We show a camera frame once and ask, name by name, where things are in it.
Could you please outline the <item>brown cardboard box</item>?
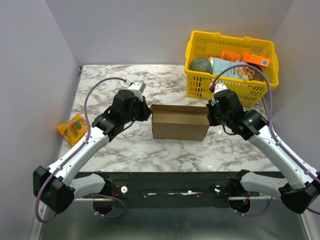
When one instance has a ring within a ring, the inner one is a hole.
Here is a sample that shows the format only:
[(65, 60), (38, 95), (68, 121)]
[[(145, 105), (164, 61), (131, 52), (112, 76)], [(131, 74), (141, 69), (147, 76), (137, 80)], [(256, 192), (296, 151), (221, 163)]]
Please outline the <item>brown cardboard box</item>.
[(199, 142), (204, 140), (209, 129), (206, 107), (153, 104), (150, 108), (154, 139)]

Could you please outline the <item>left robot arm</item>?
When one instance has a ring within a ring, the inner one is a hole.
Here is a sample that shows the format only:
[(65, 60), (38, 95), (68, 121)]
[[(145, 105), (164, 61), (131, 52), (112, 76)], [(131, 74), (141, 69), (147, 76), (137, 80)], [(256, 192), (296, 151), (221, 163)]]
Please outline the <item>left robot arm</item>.
[(119, 90), (112, 105), (95, 118), (88, 132), (71, 150), (49, 167), (39, 166), (33, 172), (36, 202), (43, 202), (60, 214), (74, 200), (87, 195), (107, 197), (111, 185), (102, 173), (92, 173), (82, 178), (76, 178), (76, 175), (95, 153), (125, 130), (126, 124), (147, 121), (151, 113), (143, 90), (136, 83)]

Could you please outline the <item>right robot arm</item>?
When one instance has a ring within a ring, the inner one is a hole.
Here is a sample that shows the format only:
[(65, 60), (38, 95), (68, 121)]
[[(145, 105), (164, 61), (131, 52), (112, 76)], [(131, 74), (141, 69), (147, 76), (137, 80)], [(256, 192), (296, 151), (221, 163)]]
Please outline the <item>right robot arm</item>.
[(225, 86), (216, 89), (206, 106), (210, 126), (228, 127), (235, 135), (249, 141), (284, 176), (274, 178), (241, 170), (230, 183), (234, 195), (256, 192), (277, 198), (297, 214), (302, 214), (320, 195), (319, 172), (288, 147), (259, 112), (245, 111), (234, 91)]

